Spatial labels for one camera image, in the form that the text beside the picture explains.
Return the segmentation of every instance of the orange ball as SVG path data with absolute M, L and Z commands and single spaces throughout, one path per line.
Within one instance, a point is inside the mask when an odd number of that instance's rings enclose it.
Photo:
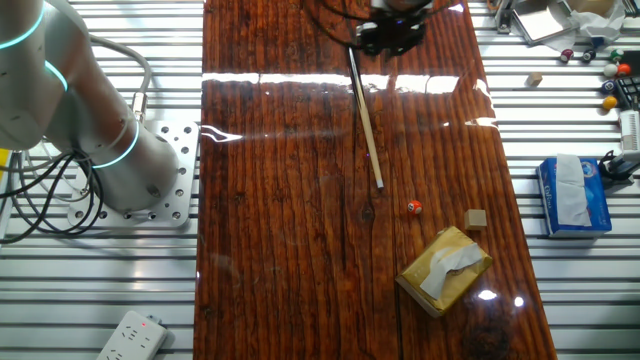
M 618 65 L 618 76 L 629 76 L 631 75 L 631 66 L 627 64 Z
M 618 105 L 618 99 L 613 96 L 607 96 L 602 102 L 602 107 L 606 110 L 611 110 Z
M 407 210 L 409 210 L 409 212 L 413 215 L 418 215 L 422 212 L 422 204 L 418 200 L 412 200 L 409 202 Z

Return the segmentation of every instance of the wood grain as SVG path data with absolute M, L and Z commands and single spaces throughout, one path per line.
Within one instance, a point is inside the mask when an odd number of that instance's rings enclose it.
M 204 36 L 195 359 L 556 358 L 466 4 L 359 59 L 382 191 L 346 51 L 299 2 L 208 0 Z M 394 278 L 468 209 L 494 266 L 431 319 Z

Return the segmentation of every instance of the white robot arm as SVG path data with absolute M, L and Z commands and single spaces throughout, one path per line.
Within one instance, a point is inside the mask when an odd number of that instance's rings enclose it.
M 97 64 L 87 28 L 66 0 L 0 1 L 0 147 L 46 136 L 91 156 L 104 201 L 148 208 L 176 181 L 173 148 L 141 124 Z

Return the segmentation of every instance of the yellow ball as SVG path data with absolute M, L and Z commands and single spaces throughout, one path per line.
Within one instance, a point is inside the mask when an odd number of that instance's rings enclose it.
M 618 105 L 618 99 L 613 96 L 607 96 L 602 102 L 602 107 L 607 110 L 613 109 L 616 105 Z

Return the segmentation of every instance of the tan tissue box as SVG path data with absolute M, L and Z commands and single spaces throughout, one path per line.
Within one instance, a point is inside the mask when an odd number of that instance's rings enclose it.
M 492 263 L 493 259 L 473 240 L 458 228 L 449 227 L 438 233 L 396 281 L 429 315 L 439 317 Z

